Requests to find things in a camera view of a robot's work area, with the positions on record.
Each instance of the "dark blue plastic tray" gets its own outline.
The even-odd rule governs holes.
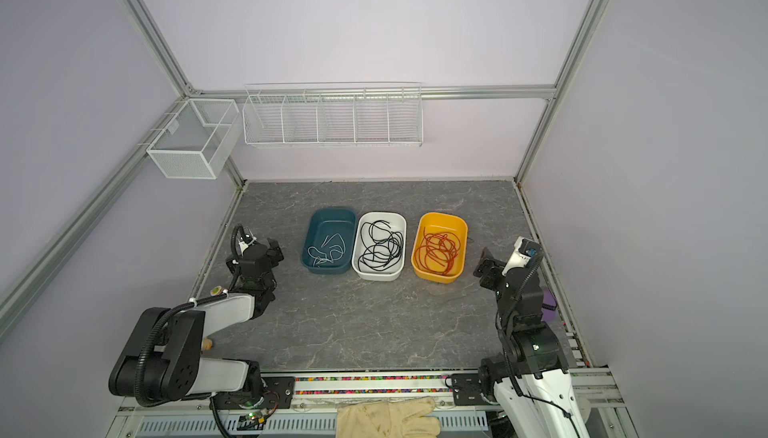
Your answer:
[[[338,275],[352,266],[357,215],[345,207],[319,209],[306,231],[301,263],[312,273]]]

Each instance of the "yellow plastic tray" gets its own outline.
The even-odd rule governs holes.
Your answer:
[[[431,271],[421,270],[416,263],[416,249],[424,240],[424,235],[427,233],[439,233],[439,232],[452,232],[458,237],[459,250],[456,260],[453,262],[453,267],[447,275],[437,275]],[[425,214],[421,220],[418,221],[418,232],[416,233],[416,242],[413,245],[413,252],[411,253],[411,265],[416,275],[425,280],[437,281],[438,283],[452,283],[458,278],[458,276],[464,271],[464,256],[467,247],[467,222],[454,215],[447,215],[446,213],[430,212]]]

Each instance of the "table surface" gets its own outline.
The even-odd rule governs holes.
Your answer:
[[[354,270],[314,275],[302,266],[312,213],[334,205],[406,218],[406,266],[397,280],[363,280]],[[464,272],[449,285],[420,279],[410,263],[427,212],[460,216],[469,228]],[[505,259],[515,239],[529,235],[511,182],[250,183],[233,223],[264,243],[276,239],[285,259],[274,269],[276,299],[264,315],[213,334],[205,356],[257,360],[264,371],[435,370],[477,368],[501,352],[493,293],[472,270],[483,247]],[[231,280],[228,235],[200,295]]]

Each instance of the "white wall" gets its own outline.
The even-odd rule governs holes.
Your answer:
[[[144,309],[187,300],[233,188],[147,162],[0,345],[3,436],[100,437],[107,380]]]
[[[640,436],[764,436],[768,0],[614,0],[524,183]]]
[[[202,90],[552,84],[588,0],[145,0]]]
[[[538,98],[425,101],[424,144],[254,149],[234,160],[246,179],[384,179],[512,176],[544,111]]]
[[[176,98],[116,0],[0,0],[0,291]]]

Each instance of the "divided wire rack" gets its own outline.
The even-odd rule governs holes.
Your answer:
[[[234,100],[190,98],[147,153],[168,178],[215,179],[242,133]]]
[[[245,141],[255,147],[421,145],[419,84],[248,85],[243,105]]]

